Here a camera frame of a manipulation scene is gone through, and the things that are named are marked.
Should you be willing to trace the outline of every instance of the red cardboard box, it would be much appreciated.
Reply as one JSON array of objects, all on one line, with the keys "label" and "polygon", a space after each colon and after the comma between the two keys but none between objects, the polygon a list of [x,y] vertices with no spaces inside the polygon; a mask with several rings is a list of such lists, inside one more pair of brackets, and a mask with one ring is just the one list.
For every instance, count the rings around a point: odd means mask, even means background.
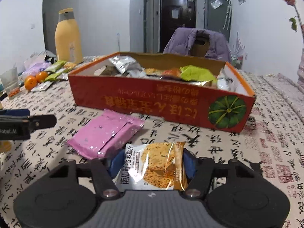
[{"label": "red cardboard box", "polygon": [[[129,55],[144,68],[160,70],[194,65],[218,75],[224,68],[237,89],[228,92],[178,81],[93,76],[95,70],[111,64],[108,58],[115,55]],[[70,72],[69,81],[80,106],[143,113],[237,133],[242,131],[255,101],[251,87],[229,63],[193,56],[117,52]]]}]

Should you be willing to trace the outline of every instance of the green snack wrapper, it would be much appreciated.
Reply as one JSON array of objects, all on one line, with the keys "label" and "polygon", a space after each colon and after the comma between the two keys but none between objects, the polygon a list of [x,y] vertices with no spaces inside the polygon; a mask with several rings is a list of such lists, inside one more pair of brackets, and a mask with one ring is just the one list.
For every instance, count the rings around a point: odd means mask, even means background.
[{"label": "green snack wrapper", "polygon": [[57,61],[57,62],[53,63],[51,66],[47,67],[45,69],[45,71],[55,73],[58,69],[60,69],[66,63],[67,63],[66,61]]},{"label": "green snack wrapper", "polygon": [[208,69],[188,65],[181,67],[180,71],[184,81],[216,81],[215,76]]},{"label": "green snack wrapper", "polygon": [[50,74],[48,77],[46,77],[44,81],[56,81],[59,75],[61,75],[62,73],[67,73],[71,71],[71,69],[72,68],[59,69],[56,73]]}]

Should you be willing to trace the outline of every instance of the screw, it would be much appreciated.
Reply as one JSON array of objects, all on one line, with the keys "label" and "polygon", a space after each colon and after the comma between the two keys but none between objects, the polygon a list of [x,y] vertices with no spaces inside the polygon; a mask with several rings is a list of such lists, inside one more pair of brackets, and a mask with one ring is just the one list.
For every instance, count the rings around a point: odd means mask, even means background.
[{"label": "screw", "polygon": [[118,191],[115,189],[106,189],[102,192],[105,197],[114,197],[118,195]]},{"label": "screw", "polygon": [[198,197],[201,194],[201,192],[199,190],[195,189],[195,188],[188,189],[188,190],[186,190],[185,193],[189,197]]}]

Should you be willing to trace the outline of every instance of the purple plastic bag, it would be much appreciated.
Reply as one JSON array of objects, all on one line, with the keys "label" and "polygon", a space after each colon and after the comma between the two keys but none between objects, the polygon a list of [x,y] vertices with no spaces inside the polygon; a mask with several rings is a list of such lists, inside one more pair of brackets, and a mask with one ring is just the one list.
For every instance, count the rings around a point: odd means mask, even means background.
[{"label": "purple plastic bag", "polygon": [[136,117],[104,110],[81,128],[67,143],[88,159],[110,158],[144,125]]},{"label": "purple plastic bag", "polygon": [[21,74],[22,79],[25,81],[26,77],[32,75],[36,76],[41,71],[44,71],[47,67],[51,66],[51,63],[44,62],[44,63],[36,63],[31,66],[28,70],[24,71]]}]

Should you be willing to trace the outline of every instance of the refrigerator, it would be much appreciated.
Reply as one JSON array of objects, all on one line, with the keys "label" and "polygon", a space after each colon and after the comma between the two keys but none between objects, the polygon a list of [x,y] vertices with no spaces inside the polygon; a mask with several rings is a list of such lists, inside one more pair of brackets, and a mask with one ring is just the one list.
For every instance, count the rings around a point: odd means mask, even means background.
[{"label": "refrigerator", "polygon": [[228,1],[227,0],[220,0],[223,4],[219,6],[218,8],[214,9],[211,6],[211,3],[215,0],[205,0],[205,20],[204,20],[204,28],[208,30],[212,30],[215,32],[220,32],[224,34],[227,41],[229,42],[229,36],[230,36],[230,23],[229,25],[225,27],[225,19],[227,14],[227,8],[228,8]]}]

